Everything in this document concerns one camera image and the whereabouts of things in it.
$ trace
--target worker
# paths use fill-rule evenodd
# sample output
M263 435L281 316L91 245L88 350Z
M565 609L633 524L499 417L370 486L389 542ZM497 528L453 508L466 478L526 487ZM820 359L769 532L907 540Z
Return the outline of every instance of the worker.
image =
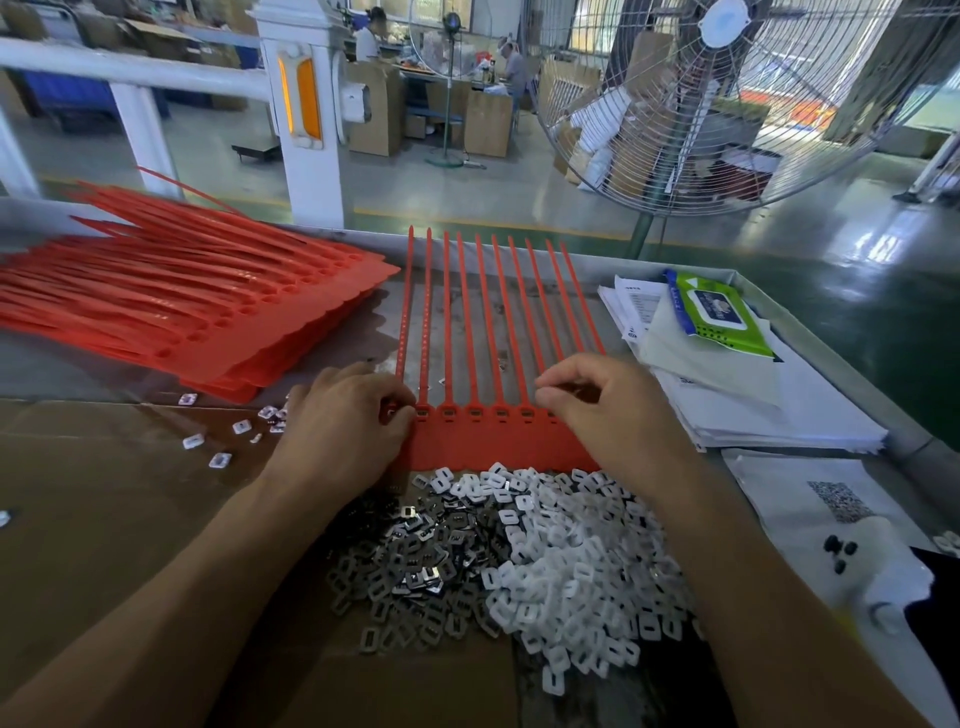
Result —
M584 383L599 389L598 399L570 394ZM695 452L649 373L579 353L536 386L537 404L656 511L741 728L927 726L780 558L743 497ZM400 407L386 424L384 400ZM414 402L399 379L368 364L327 369L312 386L294 387L286 434L263 473L21 687L0 708L0 725L203 724L287 571L396 458Z
M357 60L376 61L380 58L380 39L387 36L387 14L379 6L367 11L367 26L357 31Z
M506 60L501 78L514 100L514 111L520 108L520 99L527 90L527 64L512 40L500 39L500 55Z

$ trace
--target right hand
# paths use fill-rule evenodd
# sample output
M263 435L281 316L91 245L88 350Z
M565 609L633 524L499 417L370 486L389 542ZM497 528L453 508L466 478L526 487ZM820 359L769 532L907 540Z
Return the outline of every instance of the right hand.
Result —
M595 353L578 353L534 382L537 404L551 410L616 481L655 505L663 486L699 467L696 449L660 384L646 370ZM560 387L592 384L597 403Z

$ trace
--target white railing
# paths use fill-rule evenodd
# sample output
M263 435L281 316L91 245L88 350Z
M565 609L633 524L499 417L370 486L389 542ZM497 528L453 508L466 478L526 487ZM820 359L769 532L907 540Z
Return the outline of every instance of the white railing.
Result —
M160 127L160 116L152 91L154 87L242 96L268 104L273 99L267 74L262 70L241 71L198 63L163 61L13 38L0 38L0 67L62 73L108 82L137 165L172 179L177 178L177 170ZM183 196L182 190L174 184L146 173L142 174L142 178L148 192L174 198ZM11 197L42 198L36 175L20 149L2 108L0 182Z

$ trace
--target large fan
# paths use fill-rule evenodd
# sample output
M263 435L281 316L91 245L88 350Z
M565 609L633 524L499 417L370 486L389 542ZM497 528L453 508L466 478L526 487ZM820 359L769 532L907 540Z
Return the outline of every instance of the large fan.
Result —
M445 168L462 167L466 163L463 155L449 149L453 82L471 81L480 63L476 47L464 42L465 20L461 11L469 12L469 5L461 8L464 5L466 4L461 0L440 0L439 3L434 1L425 4L423 0L410 0L408 11L410 43L420 67L429 74L443 77L444 80L438 83L446 86L444 146L441 154L431 155L426 159L430 164ZM486 13L485 17L489 23L489 14Z
M960 61L960 0L525 0L540 123L654 216L769 205L872 151Z

